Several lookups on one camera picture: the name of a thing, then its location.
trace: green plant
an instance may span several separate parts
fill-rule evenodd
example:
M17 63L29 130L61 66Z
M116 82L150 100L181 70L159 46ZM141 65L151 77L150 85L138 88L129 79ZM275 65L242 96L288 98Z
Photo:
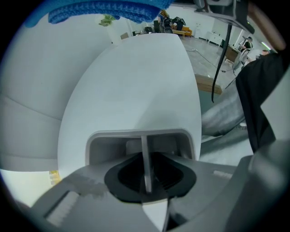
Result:
M113 20L116 20L112 15L109 14L104 14L104 19L101 20L101 22L99 23L99 25L107 27L109 25L112 24Z

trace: black shirt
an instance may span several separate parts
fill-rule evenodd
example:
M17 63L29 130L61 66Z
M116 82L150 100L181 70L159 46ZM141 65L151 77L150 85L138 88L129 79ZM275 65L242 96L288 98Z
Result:
M261 104L282 79L288 65L286 51L268 54L246 65L237 76L236 86L253 152L275 140Z
M246 48L243 48L243 49L241 49L241 52L243 52L245 49L247 49L247 48L252 48L253 47L253 45L250 43L250 42L245 42L245 44L244 44L244 46L246 47Z

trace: white vase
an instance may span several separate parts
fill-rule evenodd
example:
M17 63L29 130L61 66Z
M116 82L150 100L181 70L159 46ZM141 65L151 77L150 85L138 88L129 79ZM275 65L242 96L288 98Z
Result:
M108 35L111 41L113 42L113 44L119 45L121 43L121 36L118 35L118 33L116 32L116 30L113 28L112 25L107 26L106 28L107 28Z

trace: tiled floor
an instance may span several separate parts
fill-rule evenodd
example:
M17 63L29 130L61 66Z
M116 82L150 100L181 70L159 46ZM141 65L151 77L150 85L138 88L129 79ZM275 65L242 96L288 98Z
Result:
M192 64L194 73L214 78L217 70L216 67L218 66L218 61L222 53L222 48L218 48L217 45L208 44L203 39L195 39L193 37L180 37L180 39L185 49L188 51L188 57ZM225 89L225 87L227 87L227 85L236 77L231 69L231 65L224 62L222 63L217 77L217 84L219 84L222 89Z

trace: blue towel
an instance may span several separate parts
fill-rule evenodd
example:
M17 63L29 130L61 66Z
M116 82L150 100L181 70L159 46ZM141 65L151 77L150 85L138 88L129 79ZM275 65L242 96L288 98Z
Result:
M73 15L109 14L134 22L152 22L162 9L174 0L45 0L26 19L26 27L34 27L47 13L52 24L63 22Z

